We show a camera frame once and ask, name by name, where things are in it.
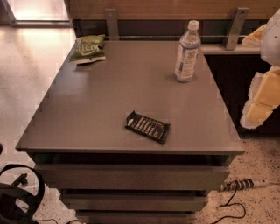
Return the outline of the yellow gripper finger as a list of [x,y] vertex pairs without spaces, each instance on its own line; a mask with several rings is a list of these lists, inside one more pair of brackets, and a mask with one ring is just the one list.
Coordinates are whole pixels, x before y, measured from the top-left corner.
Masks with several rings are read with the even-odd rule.
[[263,125],[280,105],[280,67],[272,66],[266,73],[256,73],[251,81],[248,99],[242,110],[240,124],[245,129]]
[[255,31],[250,33],[248,36],[246,36],[241,44],[246,47],[259,47],[261,45],[261,39],[263,35],[263,31],[265,29],[266,25],[261,25],[259,28],[257,28]]

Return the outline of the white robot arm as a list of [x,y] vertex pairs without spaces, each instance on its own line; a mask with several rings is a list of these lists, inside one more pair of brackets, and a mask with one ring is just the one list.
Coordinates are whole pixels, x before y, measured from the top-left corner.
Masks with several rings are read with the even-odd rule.
[[266,73],[255,73],[244,104],[240,124],[256,129],[280,105],[280,9],[241,42],[247,47],[259,47],[261,59],[271,65]]

